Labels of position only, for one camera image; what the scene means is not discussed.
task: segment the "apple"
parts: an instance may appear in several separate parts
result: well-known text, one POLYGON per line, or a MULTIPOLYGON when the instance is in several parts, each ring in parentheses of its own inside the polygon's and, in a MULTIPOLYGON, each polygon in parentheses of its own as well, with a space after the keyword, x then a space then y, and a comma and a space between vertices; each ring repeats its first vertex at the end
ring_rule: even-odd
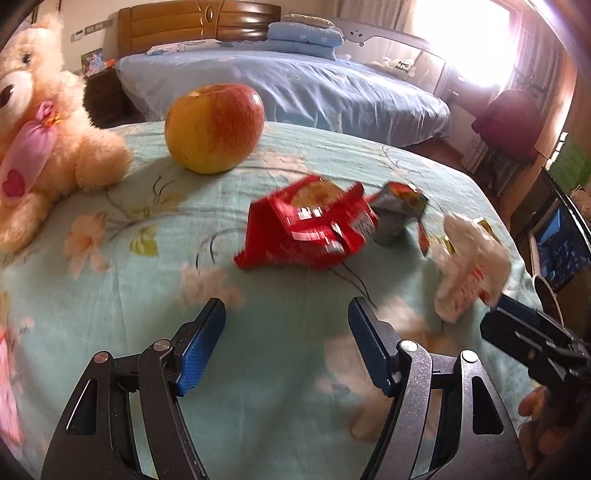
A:
POLYGON ((248 85, 221 83, 201 87, 173 103, 164 125, 172 157, 203 174, 230 170, 258 143, 265 108, 248 85))

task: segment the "human hand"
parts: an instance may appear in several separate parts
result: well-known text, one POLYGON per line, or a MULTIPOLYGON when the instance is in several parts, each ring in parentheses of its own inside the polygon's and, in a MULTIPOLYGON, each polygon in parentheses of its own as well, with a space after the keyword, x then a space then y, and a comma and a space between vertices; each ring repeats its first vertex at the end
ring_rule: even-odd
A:
POLYGON ((538 422, 546 408, 548 395, 546 387, 538 387, 521 401, 517 410, 523 417, 531 416, 531 420, 519 431, 519 444, 528 470, 535 465, 540 454, 554 455, 558 452, 571 431, 565 427, 550 427, 542 432, 538 431, 538 422))

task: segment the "wooden floor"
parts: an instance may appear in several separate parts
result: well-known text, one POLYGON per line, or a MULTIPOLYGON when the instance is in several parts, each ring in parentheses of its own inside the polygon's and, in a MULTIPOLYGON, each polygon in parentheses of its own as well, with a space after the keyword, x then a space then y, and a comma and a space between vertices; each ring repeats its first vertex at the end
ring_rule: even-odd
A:
POLYGON ((416 153, 417 155, 421 155, 422 157, 430 158, 431 160, 461 171, 462 173, 465 173, 471 177, 472 180, 474 180, 476 184, 482 189, 488 200, 492 203, 492 206, 501 217, 501 220, 503 220, 503 223, 507 226, 507 228, 509 228, 509 219, 507 218, 507 215, 501 206, 501 201, 499 198, 477 177, 462 167, 462 154, 445 142, 445 140, 441 138, 432 138, 430 140, 424 141, 423 143, 412 145, 406 148, 406 150, 416 153))

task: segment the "photo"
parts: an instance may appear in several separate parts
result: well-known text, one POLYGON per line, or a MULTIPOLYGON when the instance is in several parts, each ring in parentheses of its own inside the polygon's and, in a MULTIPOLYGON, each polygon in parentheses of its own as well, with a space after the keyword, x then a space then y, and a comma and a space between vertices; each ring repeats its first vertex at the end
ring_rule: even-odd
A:
POLYGON ((85 53, 80 56, 80 59, 82 61, 82 76, 84 78, 102 72, 106 68, 102 48, 85 53))

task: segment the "pink heart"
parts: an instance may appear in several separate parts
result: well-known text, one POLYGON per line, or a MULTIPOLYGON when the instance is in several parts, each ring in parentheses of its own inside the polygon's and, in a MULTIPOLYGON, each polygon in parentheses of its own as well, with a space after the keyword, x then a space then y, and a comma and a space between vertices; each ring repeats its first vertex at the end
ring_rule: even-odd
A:
POLYGON ((2 188, 7 197, 22 197, 25 195, 25 179, 18 170, 9 170, 2 188))

